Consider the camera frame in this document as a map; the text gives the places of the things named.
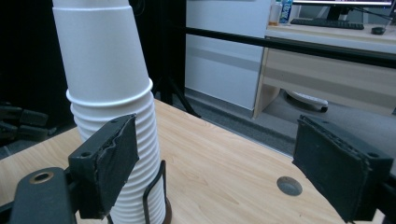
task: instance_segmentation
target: wooden table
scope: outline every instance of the wooden table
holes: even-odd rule
[[[291,158],[170,105],[155,104],[172,223],[344,223]],[[0,205],[13,200],[25,175],[65,168],[67,156],[80,144],[73,129],[1,160]],[[299,181],[303,193],[282,193],[276,185],[281,176]]]

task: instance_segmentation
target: screw hole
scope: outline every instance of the screw hole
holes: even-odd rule
[[[281,176],[276,181],[277,187],[289,196],[298,196],[303,192],[301,184],[292,177]]]
[[[44,183],[53,177],[53,172],[44,172],[40,173],[38,175],[33,176],[30,178],[30,183],[31,184],[41,184]]]

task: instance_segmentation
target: water bottle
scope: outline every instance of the water bottle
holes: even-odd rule
[[[268,25],[277,26],[279,23],[280,11],[282,10],[282,3],[281,0],[276,0],[271,5],[270,10],[270,19],[268,21]]]
[[[293,0],[283,0],[282,5],[283,7],[280,12],[279,24],[287,25],[289,22],[289,16],[291,12],[291,6],[293,5]]]

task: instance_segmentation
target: stack of paper cups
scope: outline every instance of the stack of paper cups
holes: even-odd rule
[[[68,91],[83,141],[108,121],[136,114],[139,162],[111,216],[145,223],[143,192],[160,168],[154,102],[134,13],[127,0],[53,0]],[[151,223],[165,217],[163,181],[148,196]]]

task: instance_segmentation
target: cable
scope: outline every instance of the cable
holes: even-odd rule
[[[352,9],[357,10],[357,11],[362,12],[362,13],[372,14],[372,15],[375,15],[377,17],[380,17],[380,18],[388,20],[388,21],[394,21],[394,19],[392,17],[390,17],[390,16],[374,13],[374,12],[368,11],[368,10],[366,10],[364,8],[353,7]]]

